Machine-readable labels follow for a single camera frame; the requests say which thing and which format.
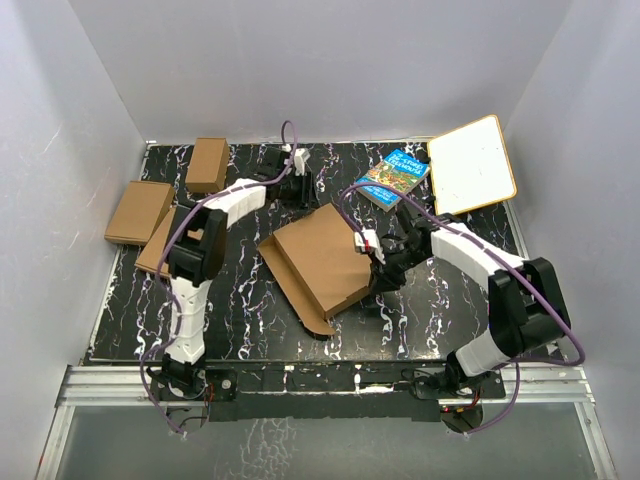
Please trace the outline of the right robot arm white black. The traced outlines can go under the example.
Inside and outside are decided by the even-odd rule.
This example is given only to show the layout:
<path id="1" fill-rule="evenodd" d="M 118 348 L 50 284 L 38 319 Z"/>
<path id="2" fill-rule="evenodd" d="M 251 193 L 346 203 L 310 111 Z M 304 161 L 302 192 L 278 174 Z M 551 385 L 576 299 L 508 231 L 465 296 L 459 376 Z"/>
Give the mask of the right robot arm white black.
<path id="1" fill-rule="evenodd" d="M 500 250 L 460 219 L 412 215 L 401 207 L 402 235 L 365 229 L 354 236 L 356 250 L 371 260 L 369 289 L 377 295 L 399 290 L 406 273 L 428 259 L 443 260 L 473 280 L 487 295 L 488 326 L 448 354 L 444 368 L 415 375 L 418 394 L 471 395 L 490 371 L 567 335 L 571 323 L 551 263 Z"/>

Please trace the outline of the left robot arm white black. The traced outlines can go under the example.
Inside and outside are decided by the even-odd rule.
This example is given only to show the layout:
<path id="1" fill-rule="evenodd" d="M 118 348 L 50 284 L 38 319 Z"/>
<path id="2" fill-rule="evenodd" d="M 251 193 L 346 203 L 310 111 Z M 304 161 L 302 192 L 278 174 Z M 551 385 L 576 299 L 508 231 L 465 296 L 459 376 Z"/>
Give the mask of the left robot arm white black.
<path id="1" fill-rule="evenodd" d="M 224 264 L 227 231 L 245 216 L 275 201 L 299 210 L 318 206 L 306 148 L 269 148 L 256 172 L 219 193 L 180 205 L 162 259 L 168 265 L 172 302 L 169 339 L 161 370 L 148 372 L 160 385 L 186 399 L 206 387 L 205 313 L 209 289 Z"/>

